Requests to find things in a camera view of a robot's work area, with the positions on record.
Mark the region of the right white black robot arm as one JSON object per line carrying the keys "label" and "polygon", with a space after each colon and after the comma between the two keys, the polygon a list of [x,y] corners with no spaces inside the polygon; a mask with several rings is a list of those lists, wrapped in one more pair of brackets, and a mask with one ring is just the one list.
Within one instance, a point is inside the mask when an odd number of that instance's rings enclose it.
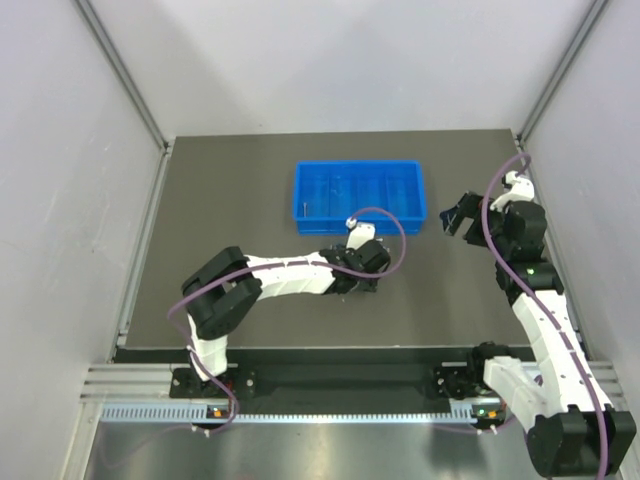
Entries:
{"label": "right white black robot arm", "polygon": [[542,477],[619,471],[637,433],[630,412],[619,410],[594,378],[569,318],[565,289],[544,256],[546,212],[533,183],[510,171],[498,198],[465,193],[440,214],[454,235],[464,220],[464,240],[495,256],[496,281],[520,322],[539,376],[533,378],[505,345],[484,342],[467,357],[462,397],[498,395],[524,431],[534,469]]}

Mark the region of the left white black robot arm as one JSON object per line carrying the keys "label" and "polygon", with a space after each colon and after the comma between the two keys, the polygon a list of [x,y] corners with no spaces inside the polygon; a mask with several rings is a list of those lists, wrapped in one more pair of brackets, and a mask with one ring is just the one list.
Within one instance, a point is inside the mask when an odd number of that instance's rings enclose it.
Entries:
{"label": "left white black robot arm", "polygon": [[195,353],[195,374],[203,382],[227,370],[228,335],[259,301],[292,294],[374,292],[391,263],[375,238],[375,226],[358,222],[347,243],[306,256],[261,258],[227,247],[182,285]]}

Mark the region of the blue plastic divided bin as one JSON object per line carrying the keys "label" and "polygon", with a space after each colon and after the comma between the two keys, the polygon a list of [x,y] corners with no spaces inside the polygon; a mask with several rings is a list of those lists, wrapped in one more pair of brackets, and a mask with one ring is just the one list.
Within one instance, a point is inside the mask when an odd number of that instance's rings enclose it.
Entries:
{"label": "blue plastic divided bin", "polygon": [[[308,205],[307,217],[302,205]],[[301,235],[342,235],[356,211],[381,208],[407,235],[420,233],[428,217],[423,172],[415,160],[303,161],[297,164],[292,217]]]}

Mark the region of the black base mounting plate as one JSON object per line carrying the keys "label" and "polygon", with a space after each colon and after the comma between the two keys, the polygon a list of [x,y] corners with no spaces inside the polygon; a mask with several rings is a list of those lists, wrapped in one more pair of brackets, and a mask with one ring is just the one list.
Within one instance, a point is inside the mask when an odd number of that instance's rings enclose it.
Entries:
{"label": "black base mounting plate", "polygon": [[225,367],[189,361],[173,374],[174,398],[213,398],[230,390],[240,400],[278,389],[311,391],[407,389],[428,399],[486,395],[484,361],[500,348],[466,347],[231,349]]}

